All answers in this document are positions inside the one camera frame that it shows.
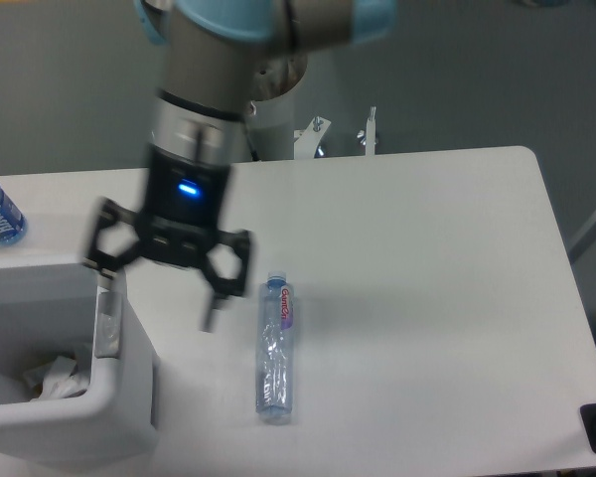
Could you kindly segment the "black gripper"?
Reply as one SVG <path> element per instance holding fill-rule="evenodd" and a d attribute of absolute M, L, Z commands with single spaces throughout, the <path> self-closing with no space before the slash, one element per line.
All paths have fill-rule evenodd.
<path fill-rule="evenodd" d="M 219 232 L 231 167 L 191 161 L 156 146 L 148 149 L 141 208 L 108 198 L 95 207 L 81 263 L 102 281 L 118 279 L 138 257 L 199 269 L 212 290 L 201 329 L 213 332 L 217 313 L 243 297 L 253 248 L 250 231 Z"/>

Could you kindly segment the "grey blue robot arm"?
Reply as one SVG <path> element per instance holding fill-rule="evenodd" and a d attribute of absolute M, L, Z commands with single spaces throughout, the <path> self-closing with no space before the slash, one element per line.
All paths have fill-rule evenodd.
<path fill-rule="evenodd" d="M 255 76 L 267 62 L 377 40 L 393 1 L 172 1 L 140 8 L 166 61 L 137 210 L 110 198 L 94 212 L 83 264 L 112 281 L 138 259 L 198 271 L 211 290 L 202 323 L 248 287 L 250 231 L 222 219 L 245 145 Z"/>

